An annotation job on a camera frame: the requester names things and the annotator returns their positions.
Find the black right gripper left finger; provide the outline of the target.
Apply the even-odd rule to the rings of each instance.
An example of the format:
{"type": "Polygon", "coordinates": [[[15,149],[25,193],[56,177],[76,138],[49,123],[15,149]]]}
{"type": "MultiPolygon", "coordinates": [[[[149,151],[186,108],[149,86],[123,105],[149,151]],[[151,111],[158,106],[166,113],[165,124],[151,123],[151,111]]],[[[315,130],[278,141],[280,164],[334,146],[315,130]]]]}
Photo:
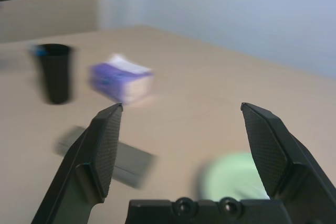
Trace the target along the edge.
{"type": "Polygon", "coordinates": [[[66,152],[32,222],[87,223],[104,203],[119,144],[123,106],[100,111],[66,152]]]}

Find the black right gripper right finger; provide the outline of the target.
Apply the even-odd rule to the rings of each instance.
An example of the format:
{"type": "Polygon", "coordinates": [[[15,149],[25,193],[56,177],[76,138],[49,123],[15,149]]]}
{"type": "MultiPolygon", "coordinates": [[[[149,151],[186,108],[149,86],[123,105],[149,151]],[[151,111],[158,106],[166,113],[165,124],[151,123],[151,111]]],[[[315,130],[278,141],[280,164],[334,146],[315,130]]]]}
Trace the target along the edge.
{"type": "Polygon", "coordinates": [[[250,103],[240,109],[269,198],[281,201],[292,223],[335,223],[335,187],[310,151],[272,112],[250,103]]]}

